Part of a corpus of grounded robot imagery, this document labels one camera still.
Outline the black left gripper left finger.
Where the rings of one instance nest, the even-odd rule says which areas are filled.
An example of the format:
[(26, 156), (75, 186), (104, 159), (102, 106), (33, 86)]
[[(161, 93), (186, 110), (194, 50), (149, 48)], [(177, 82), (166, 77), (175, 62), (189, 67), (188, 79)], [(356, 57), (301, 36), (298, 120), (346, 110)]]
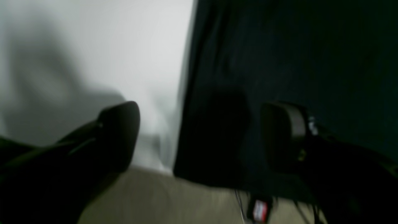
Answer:
[(139, 128), (138, 104), (126, 101), (50, 146), (1, 137), (1, 223), (78, 223), (130, 166)]

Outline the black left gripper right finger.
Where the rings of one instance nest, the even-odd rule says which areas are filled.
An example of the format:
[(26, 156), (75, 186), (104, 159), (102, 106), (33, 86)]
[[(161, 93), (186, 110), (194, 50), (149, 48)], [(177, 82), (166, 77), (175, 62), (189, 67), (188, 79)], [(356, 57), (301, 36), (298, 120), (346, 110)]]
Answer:
[(338, 139), (305, 108), (286, 102), (261, 106), (267, 163), (300, 177), (329, 224), (396, 224), (397, 163)]

